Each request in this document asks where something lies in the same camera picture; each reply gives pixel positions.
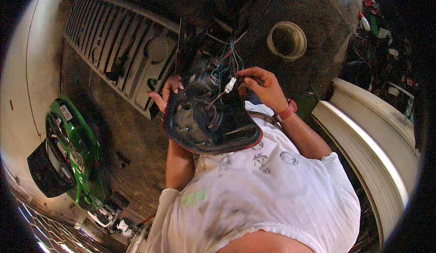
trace green car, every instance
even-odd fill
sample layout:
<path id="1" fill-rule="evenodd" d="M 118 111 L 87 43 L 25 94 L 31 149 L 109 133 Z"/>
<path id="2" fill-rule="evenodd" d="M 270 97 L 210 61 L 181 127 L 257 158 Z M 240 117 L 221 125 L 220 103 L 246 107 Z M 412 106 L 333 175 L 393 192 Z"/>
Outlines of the green car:
<path id="1" fill-rule="evenodd" d="M 45 196 L 66 192 L 97 223 L 111 230 L 129 202 L 119 193 L 112 193 L 106 178 L 105 149 L 85 119 L 95 125 L 80 114 L 66 95 L 61 95 L 45 117 L 47 138 L 27 162 L 33 180 Z"/>

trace white connector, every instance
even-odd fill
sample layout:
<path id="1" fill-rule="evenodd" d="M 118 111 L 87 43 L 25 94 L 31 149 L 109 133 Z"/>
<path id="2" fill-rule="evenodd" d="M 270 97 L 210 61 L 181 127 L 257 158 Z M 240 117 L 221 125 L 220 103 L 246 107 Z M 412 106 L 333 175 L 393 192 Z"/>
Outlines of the white connector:
<path id="1" fill-rule="evenodd" d="M 236 83 L 236 77 L 232 77 L 232 79 L 230 79 L 230 82 L 225 86 L 224 92 L 226 93 L 231 92 L 235 83 Z"/>

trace grille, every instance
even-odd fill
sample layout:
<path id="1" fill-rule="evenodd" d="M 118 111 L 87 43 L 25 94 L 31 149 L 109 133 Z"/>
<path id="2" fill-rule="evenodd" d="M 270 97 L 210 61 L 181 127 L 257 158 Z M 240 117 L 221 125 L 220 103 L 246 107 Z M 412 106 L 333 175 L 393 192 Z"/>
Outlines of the grille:
<path id="1" fill-rule="evenodd" d="M 175 60 L 178 25 L 123 0 L 75 0 L 64 36 L 90 67 L 141 114 Z"/>

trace watch strap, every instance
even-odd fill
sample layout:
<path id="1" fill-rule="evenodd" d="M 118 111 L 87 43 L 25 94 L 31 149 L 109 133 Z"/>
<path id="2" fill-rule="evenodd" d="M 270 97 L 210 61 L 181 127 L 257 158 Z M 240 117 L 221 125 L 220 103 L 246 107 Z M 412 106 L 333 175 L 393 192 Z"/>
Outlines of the watch strap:
<path id="1" fill-rule="evenodd" d="M 294 114 L 296 111 L 297 111 L 297 104 L 293 100 L 290 100 L 288 108 L 286 108 L 283 112 L 274 115 L 273 118 L 276 122 L 283 122 L 289 116 Z"/>

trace headlight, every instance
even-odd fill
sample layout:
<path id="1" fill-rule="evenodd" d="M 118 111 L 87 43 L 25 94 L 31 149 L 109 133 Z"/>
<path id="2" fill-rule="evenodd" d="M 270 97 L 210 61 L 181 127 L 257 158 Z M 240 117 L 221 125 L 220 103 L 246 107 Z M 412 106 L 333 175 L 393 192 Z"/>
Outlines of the headlight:
<path id="1" fill-rule="evenodd" d="M 82 155 L 80 155 L 80 153 L 74 147 L 71 147 L 70 152 L 71 152 L 71 156 L 73 156 L 73 159 L 77 164 L 77 167 L 79 167 L 80 172 L 83 174 L 84 173 L 84 161 L 83 161 Z"/>

